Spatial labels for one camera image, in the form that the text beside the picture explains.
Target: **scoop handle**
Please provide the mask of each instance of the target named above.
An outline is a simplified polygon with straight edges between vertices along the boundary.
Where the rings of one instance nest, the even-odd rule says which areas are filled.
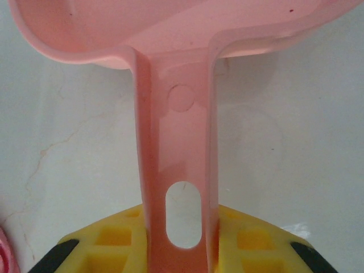
[[[138,55],[136,135],[148,238],[149,273],[211,273],[218,253],[216,99],[207,54]],[[201,241],[191,249],[166,232],[166,193],[179,181],[201,196]]]

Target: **yellow plastic object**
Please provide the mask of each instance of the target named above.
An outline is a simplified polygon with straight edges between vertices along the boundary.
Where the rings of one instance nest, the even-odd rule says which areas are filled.
[[[71,233],[80,242],[57,273],[147,273],[147,236],[142,206]]]
[[[305,240],[272,224],[219,207],[220,244],[216,273],[312,273],[291,247]],[[80,242],[57,273],[147,273],[143,208],[134,208],[67,235]]]
[[[290,245],[307,241],[225,206],[219,216],[217,273],[312,273]]]

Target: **oval hole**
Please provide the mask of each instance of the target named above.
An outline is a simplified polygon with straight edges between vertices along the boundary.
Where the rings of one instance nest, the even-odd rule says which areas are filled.
[[[169,240],[190,249],[201,240],[201,196],[189,182],[173,184],[166,194],[166,228]]]

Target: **translucent pink plastic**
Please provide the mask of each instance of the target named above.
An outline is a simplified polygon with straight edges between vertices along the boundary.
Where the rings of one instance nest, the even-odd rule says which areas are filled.
[[[130,68],[148,232],[149,273],[213,272],[218,247],[218,57],[287,48],[362,0],[9,0],[25,38],[66,63]],[[178,181],[201,194],[202,238],[166,233],[165,195]]]
[[[13,251],[4,232],[0,228],[0,273],[19,273]]]

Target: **black rubber edge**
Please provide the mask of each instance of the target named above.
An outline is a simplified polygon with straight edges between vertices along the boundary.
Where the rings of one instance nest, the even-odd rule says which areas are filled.
[[[29,273],[54,273],[80,241],[71,239],[52,248]]]
[[[312,247],[298,242],[292,242],[291,246],[313,273],[338,273],[335,268],[333,268],[331,264],[329,264],[328,261]]]

